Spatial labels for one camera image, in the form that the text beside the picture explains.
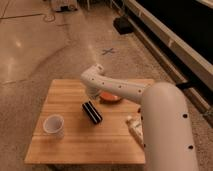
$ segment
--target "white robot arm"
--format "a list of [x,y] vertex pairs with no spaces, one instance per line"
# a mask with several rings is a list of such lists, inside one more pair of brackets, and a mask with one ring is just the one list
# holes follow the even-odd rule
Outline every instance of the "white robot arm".
[[149,171],[198,171],[183,93],[166,82],[152,86],[104,77],[97,64],[81,75],[90,98],[105,90],[141,104],[146,164]]

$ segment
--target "table leg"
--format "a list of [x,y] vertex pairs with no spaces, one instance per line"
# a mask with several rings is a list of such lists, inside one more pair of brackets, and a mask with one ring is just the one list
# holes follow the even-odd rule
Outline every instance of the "table leg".
[[90,10],[90,0],[87,0],[87,9]]
[[113,3],[112,0],[110,0],[110,8],[112,8],[112,3]]
[[60,171],[54,164],[46,164],[46,166],[52,171]]

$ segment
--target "black and white object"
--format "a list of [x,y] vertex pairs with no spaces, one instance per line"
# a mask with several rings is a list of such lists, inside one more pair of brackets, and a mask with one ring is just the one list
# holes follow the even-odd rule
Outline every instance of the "black and white object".
[[82,104],[82,107],[94,124],[98,124],[103,120],[102,116],[90,101]]

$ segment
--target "floor marking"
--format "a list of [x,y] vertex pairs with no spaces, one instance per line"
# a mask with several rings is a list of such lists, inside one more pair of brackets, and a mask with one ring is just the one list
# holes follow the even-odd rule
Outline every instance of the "floor marking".
[[111,49],[103,49],[102,51],[103,51],[102,55],[106,55],[106,54],[108,54],[108,53],[115,53],[114,48],[111,48]]

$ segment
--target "paper cup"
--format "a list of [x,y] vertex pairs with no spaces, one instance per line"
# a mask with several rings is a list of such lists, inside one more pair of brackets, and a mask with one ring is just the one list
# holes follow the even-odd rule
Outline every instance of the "paper cup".
[[43,123],[43,129],[46,133],[57,138],[64,136],[64,119],[60,115],[51,115]]

